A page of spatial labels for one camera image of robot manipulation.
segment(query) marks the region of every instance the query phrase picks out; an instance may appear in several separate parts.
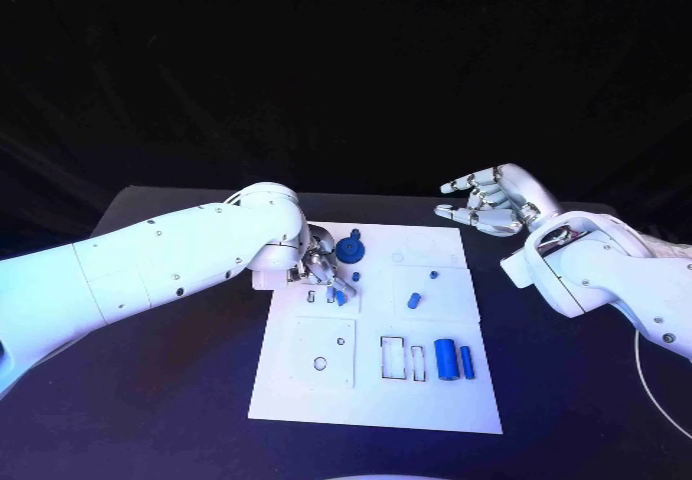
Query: small blue cylinder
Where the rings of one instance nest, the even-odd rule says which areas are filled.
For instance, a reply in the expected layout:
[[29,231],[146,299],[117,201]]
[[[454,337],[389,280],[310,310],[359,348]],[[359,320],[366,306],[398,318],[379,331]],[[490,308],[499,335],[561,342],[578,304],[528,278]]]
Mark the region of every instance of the small blue cylinder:
[[408,308],[415,308],[418,306],[420,301],[421,301],[421,294],[414,292],[408,300]]
[[454,340],[435,340],[437,376],[440,380],[459,380],[457,349]]
[[461,365],[464,366],[464,376],[469,380],[476,378],[473,374],[472,350],[469,347],[461,347]]

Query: black table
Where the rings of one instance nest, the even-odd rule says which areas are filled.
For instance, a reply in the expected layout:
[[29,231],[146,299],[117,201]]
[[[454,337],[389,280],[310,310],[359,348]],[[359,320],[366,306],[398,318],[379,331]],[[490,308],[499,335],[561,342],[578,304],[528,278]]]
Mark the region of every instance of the black table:
[[[94,235],[228,194],[131,187]],[[314,221],[454,226],[433,214],[448,198],[300,198]],[[624,317],[603,307],[568,319],[534,287],[513,287],[499,260],[525,235],[461,235],[505,435],[248,420],[271,292],[244,272],[29,372],[0,402],[2,478],[692,478],[692,443],[643,392]],[[691,427],[689,362],[646,341],[642,355],[659,400]]]

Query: blue object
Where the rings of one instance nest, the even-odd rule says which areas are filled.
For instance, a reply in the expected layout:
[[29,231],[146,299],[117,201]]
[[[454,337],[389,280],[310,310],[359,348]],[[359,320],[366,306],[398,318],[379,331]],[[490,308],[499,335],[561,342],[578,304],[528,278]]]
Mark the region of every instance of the blue object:
[[411,298],[408,299],[408,308],[415,308],[418,306],[418,302],[421,301],[421,294],[412,293]]
[[457,349],[454,340],[435,340],[437,377],[440,380],[459,380]]
[[361,241],[361,231],[355,228],[350,237],[342,238],[336,244],[336,258],[343,263],[358,263],[365,255],[365,245]]
[[472,350],[469,347],[461,347],[461,365],[464,366],[464,376],[469,380],[476,378],[473,374]]
[[340,290],[336,292],[336,303],[339,303],[339,306],[346,303],[346,295]]

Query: robotic hand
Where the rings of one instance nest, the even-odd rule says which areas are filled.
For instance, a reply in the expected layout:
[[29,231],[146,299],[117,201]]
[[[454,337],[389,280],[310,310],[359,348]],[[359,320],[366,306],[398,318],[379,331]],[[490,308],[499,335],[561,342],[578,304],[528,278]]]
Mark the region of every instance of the robotic hand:
[[0,262],[0,398],[26,371],[92,330],[252,270],[255,289],[333,286],[335,239],[296,193],[258,183],[224,203]]
[[568,317],[611,304],[652,342],[692,359],[692,261],[682,257],[691,250],[662,245],[610,215],[565,212],[513,164],[466,175],[440,190],[472,188],[466,208],[440,205],[435,213],[500,237],[526,225],[525,246],[500,261],[515,285],[534,284]]

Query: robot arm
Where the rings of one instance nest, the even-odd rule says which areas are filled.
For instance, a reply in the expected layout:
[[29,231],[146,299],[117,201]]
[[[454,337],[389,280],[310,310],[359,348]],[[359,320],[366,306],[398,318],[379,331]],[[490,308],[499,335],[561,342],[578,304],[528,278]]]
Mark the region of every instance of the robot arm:
[[467,207],[440,205],[435,213],[496,236],[518,233],[526,225],[525,246],[500,262],[515,285],[534,284],[568,317],[611,304],[652,342],[692,359],[689,258],[659,258],[663,249],[650,248],[650,240],[610,215],[565,213],[516,165],[467,175],[441,191],[472,187]]
[[267,275],[271,288],[307,279],[355,295],[336,276],[332,236],[309,226],[296,193],[260,183],[226,202],[0,262],[0,398],[29,368],[92,330],[245,268],[255,288],[268,287]]

